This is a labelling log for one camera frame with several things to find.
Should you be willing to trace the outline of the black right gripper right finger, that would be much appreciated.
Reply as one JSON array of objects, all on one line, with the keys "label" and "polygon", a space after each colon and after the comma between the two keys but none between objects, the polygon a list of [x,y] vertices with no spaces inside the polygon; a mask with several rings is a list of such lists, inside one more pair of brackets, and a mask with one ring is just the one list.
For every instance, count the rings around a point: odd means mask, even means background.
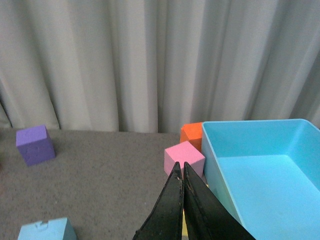
[{"label": "black right gripper right finger", "polygon": [[183,167],[184,215],[190,240],[253,240],[187,162]]}]

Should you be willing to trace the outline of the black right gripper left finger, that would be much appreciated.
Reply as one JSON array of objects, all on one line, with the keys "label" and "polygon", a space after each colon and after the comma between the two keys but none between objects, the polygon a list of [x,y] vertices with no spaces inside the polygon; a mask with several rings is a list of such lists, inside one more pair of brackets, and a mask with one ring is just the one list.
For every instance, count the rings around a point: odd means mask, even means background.
[{"label": "black right gripper left finger", "polygon": [[180,240],[183,229],[184,182],[179,162],[176,162],[167,181],[134,240]]}]

